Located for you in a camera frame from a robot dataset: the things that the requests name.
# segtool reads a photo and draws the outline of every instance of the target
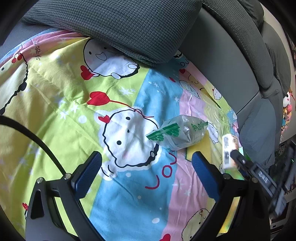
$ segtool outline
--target plastic bag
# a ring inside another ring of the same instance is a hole
[[[179,115],[166,120],[160,129],[146,137],[166,149],[176,151],[198,143],[204,137],[207,125],[197,117]]]

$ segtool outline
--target colorful blanket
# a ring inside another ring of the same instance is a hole
[[[151,69],[107,44],[57,29],[2,58],[0,114],[38,135],[66,172],[94,150],[102,153],[102,168],[81,203],[107,241],[189,241],[214,205],[192,167],[192,153],[200,150],[223,172],[221,138],[238,135],[233,110],[180,52]],[[181,114],[208,121],[200,143],[170,151],[145,137]],[[61,174],[35,143],[13,129],[0,130],[0,204],[24,235],[36,179]]]

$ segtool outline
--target cartoon character print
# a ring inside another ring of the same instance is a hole
[[[25,213],[24,213],[24,215],[25,215],[25,220],[27,220],[27,213],[28,213],[28,208],[29,208],[29,206],[28,206],[28,204],[26,204],[26,203],[22,203],[22,206],[23,206],[23,208],[25,209]]]
[[[212,89],[212,91],[213,91],[213,95],[214,95],[215,100],[220,100],[222,98],[222,95],[215,87]]]
[[[290,101],[291,97],[290,97],[290,93],[287,92],[287,94],[285,95],[285,97],[283,98],[283,108],[287,107],[288,105],[291,104]]]
[[[214,125],[208,122],[207,130],[209,131],[209,136],[214,144],[218,143],[218,130],[214,127]]]
[[[103,92],[92,92],[88,104],[103,105],[116,102]],[[158,162],[161,147],[146,138],[146,134],[158,129],[153,116],[145,116],[139,107],[126,107],[111,112],[98,110],[95,121],[100,124],[99,141],[109,158],[102,164],[99,175],[112,180],[117,172],[146,170]]]
[[[179,82],[180,82],[180,85],[182,86],[183,89],[187,90],[190,94],[192,94],[196,98],[200,99],[200,96],[198,95],[196,90],[190,84],[188,84],[184,80],[180,80]]]
[[[224,173],[225,173],[225,170],[223,169],[223,160],[222,160],[222,157],[220,157],[220,161],[221,161],[221,163],[220,163],[220,165],[219,165],[219,171],[220,171],[222,174],[224,174]]]
[[[233,118],[234,121],[237,120],[237,115],[235,114],[235,112],[233,112],[232,118]]]
[[[204,223],[205,219],[209,215],[209,211],[205,208],[198,210],[187,222],[185,228],[182,231],[182,240],[190,241],[196,234],[198,229]]]
[[[193,75],[191,75],[189,71],[187,71],[186,69],[179,69],[179,72],[182,74],[180,79],[182,77],[185,77],[188,79],[187,81],[188,83],[191,83],[192,85],[197,87],[199,90],[204,89],[203,85]]]
[[[182,67],[186,67],[189,64],[188,59],[179,50],[175,53],[174,58]]]
[[[159,241],[170,241],[170,234],[165,234],[163,238]]]
[[[182,58],[182,57],[183,57],[183,54],[181,53],[181,51],[177,50],[177,52],[174,55],[174,58],[179,59],[179,58]]]
[[[108,44],[89,39],[83,49],[86,66],[82,65],[81,77],[89,80],[91,77],[112,76],[120,80],[138,73],[140,66],[131,58]]]
[[[6,62],[0,68],[0,76],[4,80],[0,83],[0,115],[3,115],[12,98],[27,86],[28,64],[23,54],[17,53],[11,62]]]

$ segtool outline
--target blue gripper pad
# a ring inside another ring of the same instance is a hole
[[[199,151],[192,155],[192,166],[204,186],[208,196],[216,202],[220,197],[223,177],[216,166],[210,164]]]
[[[71,180],[75,198],[84,198],[102,166],[102,155],[94,151],[84,164],[79,165]]]

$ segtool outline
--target barcode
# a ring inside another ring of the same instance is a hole
[[[224,152],[224,164],[229,164],[229,153]]]
[[[228,138],[224,137],[224,148],[228,148]]]

